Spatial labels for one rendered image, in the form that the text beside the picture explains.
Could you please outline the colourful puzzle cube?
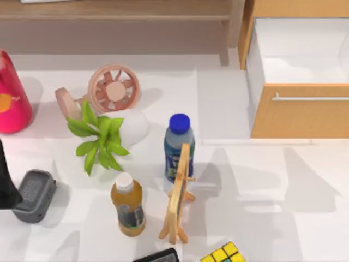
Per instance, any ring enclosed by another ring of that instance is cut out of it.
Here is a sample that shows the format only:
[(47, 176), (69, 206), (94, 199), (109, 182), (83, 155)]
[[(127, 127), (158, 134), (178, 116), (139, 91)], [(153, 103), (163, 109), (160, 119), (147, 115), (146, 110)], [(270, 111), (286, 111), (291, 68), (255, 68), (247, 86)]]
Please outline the colourful puzzle cube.
[(233, 242), (227, 242), (200, 259), (200, 262), (246, 262)]

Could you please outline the orange juice bottle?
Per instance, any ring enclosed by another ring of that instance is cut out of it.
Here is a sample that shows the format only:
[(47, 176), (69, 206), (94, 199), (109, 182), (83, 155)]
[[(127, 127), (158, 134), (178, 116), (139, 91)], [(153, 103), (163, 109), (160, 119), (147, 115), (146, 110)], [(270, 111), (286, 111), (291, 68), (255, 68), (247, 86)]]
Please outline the orange juice bottle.
[(111, 200), (117, 211), (121, 232), (129, 237), (140, 235), (146, 225), (141, 185), (128, 172), (119, 173), (111, 188)]

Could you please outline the wooden open shelf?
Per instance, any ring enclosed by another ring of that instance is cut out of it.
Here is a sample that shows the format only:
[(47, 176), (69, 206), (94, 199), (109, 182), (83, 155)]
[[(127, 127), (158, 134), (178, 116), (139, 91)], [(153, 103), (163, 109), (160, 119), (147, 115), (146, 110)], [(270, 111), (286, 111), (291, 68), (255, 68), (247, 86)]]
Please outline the wooden open shelf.
[(188, 20), (222, 25), (220, 63), (237, 46), (246, 0), (0, 0), (0, 20)]

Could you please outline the blue capped bottle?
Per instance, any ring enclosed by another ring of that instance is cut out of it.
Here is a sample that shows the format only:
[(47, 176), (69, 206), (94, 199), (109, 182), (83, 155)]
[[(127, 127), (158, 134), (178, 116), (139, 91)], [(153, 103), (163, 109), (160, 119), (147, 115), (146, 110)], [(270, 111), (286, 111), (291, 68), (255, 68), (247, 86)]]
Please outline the blue capped bottle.
[(190, 118), (183, 113), (170, 117), (164, 137), (165, 176), (174, 183), (183, 144), (190, 145), (189, 177), (194, 171), (195, 137), (190, 125)]

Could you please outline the wooden framed blackboard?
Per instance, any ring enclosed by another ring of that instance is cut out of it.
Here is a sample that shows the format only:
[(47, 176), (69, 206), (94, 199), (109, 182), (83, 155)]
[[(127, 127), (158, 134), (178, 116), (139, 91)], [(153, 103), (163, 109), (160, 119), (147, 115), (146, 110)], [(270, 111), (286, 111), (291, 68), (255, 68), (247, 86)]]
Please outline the wooden framed blackboard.
[(163, 223), (163, 228), (159, 233), (159, 239), (169, 237), (169, 243), (176, 244), (177, 239), (182, 243), (188, 243), (188, 236), (180, 226), (180, 220), (185, 200), (195, 201), (196, 197), (187, 191), (188, 182), (195, 181), (189, 177), (190, 145), (183, 144), (178, 162), (176, 179), (173, 189), (168, 193), (169, 202)]

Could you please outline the wooden cabinet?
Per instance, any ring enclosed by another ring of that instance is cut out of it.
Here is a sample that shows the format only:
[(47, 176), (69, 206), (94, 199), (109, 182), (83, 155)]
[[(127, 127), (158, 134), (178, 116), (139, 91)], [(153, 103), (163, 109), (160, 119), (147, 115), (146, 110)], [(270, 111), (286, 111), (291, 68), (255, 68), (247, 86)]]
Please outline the wooden cabinet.
[(241, 70), (256, 18), (349, 18), (349, 0), (246, 0), (238, 38)]

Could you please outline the pink red bottle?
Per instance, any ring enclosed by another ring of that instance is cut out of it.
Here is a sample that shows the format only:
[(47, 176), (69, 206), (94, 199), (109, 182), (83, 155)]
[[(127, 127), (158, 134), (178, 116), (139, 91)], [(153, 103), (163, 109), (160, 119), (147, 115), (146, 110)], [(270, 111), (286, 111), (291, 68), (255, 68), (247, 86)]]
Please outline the pink red bottle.
[(31, 122), (32, 108), (9, 55), (0, 50), (0, 134), (13, 134)]

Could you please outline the grey speaker box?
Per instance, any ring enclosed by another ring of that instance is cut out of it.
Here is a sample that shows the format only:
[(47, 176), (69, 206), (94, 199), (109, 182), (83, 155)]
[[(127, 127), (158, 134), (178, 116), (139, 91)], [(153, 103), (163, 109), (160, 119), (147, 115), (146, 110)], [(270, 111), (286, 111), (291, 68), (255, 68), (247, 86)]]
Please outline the grey speaker box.
[(38, 169), (28, 171), (19, 186), (22, 201), (12, 209), (16, 218), (31, 224), (42, 221), (56, 189), (56, 181), (49, 172)]

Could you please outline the pale wooden drawer front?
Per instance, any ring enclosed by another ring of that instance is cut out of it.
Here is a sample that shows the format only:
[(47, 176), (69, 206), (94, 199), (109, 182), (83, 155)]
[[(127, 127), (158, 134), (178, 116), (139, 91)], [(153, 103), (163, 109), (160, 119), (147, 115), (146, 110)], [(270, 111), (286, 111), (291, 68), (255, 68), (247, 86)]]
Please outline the pale wooden drawer front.
[(264, 84), (252, 138), (349, 138), (349, 102), (275, 102), (283, 97), (349, 97), (349, 84)]

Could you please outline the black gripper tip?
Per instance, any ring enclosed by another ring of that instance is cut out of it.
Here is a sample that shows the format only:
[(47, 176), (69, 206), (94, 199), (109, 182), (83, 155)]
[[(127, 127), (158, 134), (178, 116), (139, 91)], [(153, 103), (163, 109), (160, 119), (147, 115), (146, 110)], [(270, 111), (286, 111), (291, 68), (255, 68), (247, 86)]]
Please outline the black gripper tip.
[(11, 210), (22, 200), (22, 196), (10, 177), (3, 144), (0, 139), (0, 210)]

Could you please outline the pink desk fan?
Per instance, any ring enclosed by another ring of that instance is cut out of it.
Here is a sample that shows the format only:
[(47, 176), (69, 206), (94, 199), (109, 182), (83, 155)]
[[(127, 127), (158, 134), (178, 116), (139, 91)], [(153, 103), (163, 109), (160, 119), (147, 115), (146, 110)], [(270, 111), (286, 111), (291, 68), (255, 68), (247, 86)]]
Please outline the pink desk fan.
[(94, 72), (82, 98), (74, 99), (64, 87), (55, 90), (55, 96), (62, 114), (80, 121), (84, 101), (98, 113), (132, 108), (140, 96), (140, 84), (132, 70), (110, 64)]

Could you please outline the green plant in white pot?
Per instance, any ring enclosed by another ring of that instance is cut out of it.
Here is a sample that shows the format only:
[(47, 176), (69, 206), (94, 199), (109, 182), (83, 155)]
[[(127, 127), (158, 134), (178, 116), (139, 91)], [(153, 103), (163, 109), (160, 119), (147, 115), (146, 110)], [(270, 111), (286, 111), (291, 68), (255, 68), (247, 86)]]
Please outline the green plant in white pot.
[(78, 145), (75, 154), (83, 158), (83, 171), (91, 175), (95, 164), (104, 169), (123, 171), (117, 157), (130, 154), (129, 148), (142, 141), (149, 130), (145, 115), (137, 110), (127, 109), (96, 115), (90, 105), (82, 102), (80, 120), (67, 116), (67, 127), (80, 138), (95, 137)]

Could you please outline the open drawer white inside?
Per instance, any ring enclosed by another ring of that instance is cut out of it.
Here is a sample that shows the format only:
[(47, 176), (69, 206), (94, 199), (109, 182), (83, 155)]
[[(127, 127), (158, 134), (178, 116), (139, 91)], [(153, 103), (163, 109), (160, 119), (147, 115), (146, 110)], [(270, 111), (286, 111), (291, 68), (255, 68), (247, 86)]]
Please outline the open drawer white inside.
[(258, 18), (246, 73), (249, 108), (264, 84), (349, 84), (349, 18)]

